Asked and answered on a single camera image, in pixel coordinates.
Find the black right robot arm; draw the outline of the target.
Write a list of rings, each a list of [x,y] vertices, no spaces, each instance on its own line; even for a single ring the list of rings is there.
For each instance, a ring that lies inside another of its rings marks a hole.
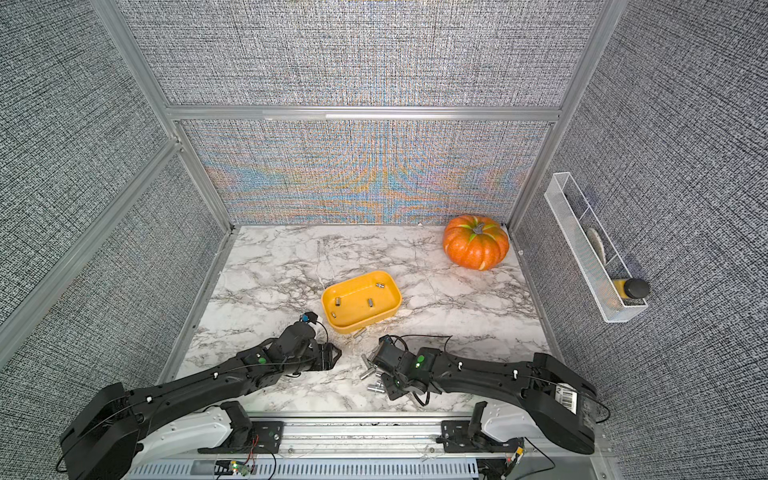
[[[527,412],[545,438],[578,454],[595,451],[598,403],[595,386],[554,356],[537,352],[530,361],[490,362],[423,347],[413,353],[380,338],[370,362],[382,373],[391,400],[407,394],[471,394]]]

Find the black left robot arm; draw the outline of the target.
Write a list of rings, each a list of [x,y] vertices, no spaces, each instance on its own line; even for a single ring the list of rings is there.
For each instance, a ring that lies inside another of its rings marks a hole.
[[[284,376],[331,370],[341,355],[334,344],[318,341],[310,324],[297,321],[279,337],[196,374],[133,390],[122,383],[109,385],[61,434],[56,470],[71,479],[120,479],[140,455],[153,451],[151,435],[211,407],[220,411],[223,437],[202,440],[195,447],[215,453],[248,451],[255,435],[238,398],[273,386]]]

